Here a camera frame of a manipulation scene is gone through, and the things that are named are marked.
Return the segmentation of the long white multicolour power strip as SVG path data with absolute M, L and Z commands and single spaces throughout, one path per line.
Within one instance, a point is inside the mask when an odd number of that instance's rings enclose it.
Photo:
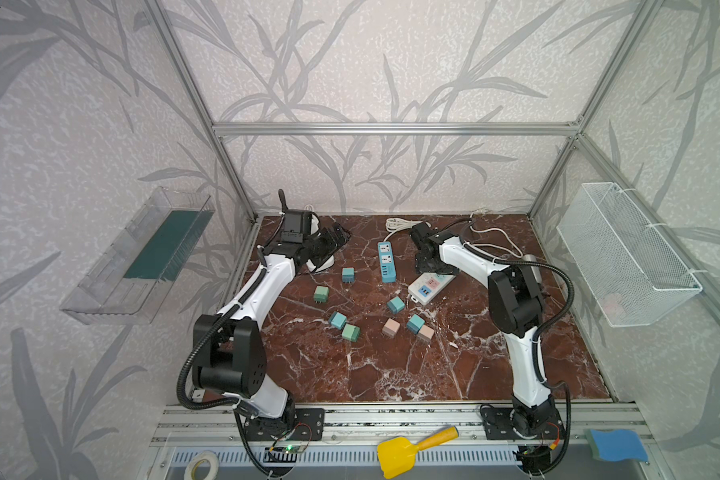
M 410 299 L 419 305 L 428 305 L 455 278 L 454 275 L 423 273 L 408 286 Z

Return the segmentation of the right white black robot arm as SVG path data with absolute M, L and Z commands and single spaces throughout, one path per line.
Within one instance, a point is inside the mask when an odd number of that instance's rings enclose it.
M 562 269 L 535 260 L 499 259 L 447 229 L 425 222 L 411 228 L 417 248 L 419 273 L 465 273 L 488 290 L 489 316 L 507 343 L 513 374 L 513 429 L 523 438 L 538 436 L 558 414 L 553 391 L 568 389 L 563 381 L 552 385 L 542 360 L 541 337 L 565 317 L 575 299 L 575 287 Z M 545 300 L 534 270 L 554 273 L 566 285 L 566 300 L 550 319 L 544 318 Z

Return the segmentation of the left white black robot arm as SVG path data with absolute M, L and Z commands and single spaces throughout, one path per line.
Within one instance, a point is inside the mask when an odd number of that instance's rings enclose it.
M 351 238 L 335 222 L 300 241 L 279 231 L 258 248 L 259 263 L 243 289 L 213 315 L 195 322 L 193 349 L 182 365 L 176 397 L 189 410 L 230 405 L 247 417 L 291 421 L 291 396 L 267 374 L 261 329 L 285 287 L 304 266 L 320 268 Z

